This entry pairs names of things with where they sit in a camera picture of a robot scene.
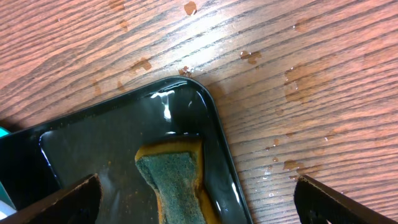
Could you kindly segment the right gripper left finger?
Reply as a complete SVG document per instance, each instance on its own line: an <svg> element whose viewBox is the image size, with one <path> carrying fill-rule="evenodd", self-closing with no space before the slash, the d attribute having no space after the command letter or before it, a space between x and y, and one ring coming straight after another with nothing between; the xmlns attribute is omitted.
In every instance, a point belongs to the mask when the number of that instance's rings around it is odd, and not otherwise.
<svg viewBox="0 0 398 224"><path fill-rule="evenodd" d="M98 174L90 174L1 220L2 224L94 224L102 201Z"/></svg>

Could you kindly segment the yellow green sponge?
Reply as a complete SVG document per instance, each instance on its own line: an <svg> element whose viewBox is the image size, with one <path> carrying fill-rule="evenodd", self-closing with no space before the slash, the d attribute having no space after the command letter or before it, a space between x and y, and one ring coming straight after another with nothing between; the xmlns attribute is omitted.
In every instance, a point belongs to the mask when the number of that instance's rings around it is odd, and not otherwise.
<svg viewBox="0 0 398 224"><path fill-rule="evenodd" d="M155 192L159 223L220 223L205 187L203 143L186 138L143 145L136 167Z"/></svg>

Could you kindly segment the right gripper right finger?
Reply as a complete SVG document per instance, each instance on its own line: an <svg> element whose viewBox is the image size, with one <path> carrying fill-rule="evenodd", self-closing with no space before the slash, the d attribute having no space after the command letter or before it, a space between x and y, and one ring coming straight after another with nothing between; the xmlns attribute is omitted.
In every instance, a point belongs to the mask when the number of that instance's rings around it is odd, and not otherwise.
<svg viewBox="0 0 398 224"><path fill-rule="evenodd" d="M302 224L397 224L307 175L297 180L294 203Z"/></svg>

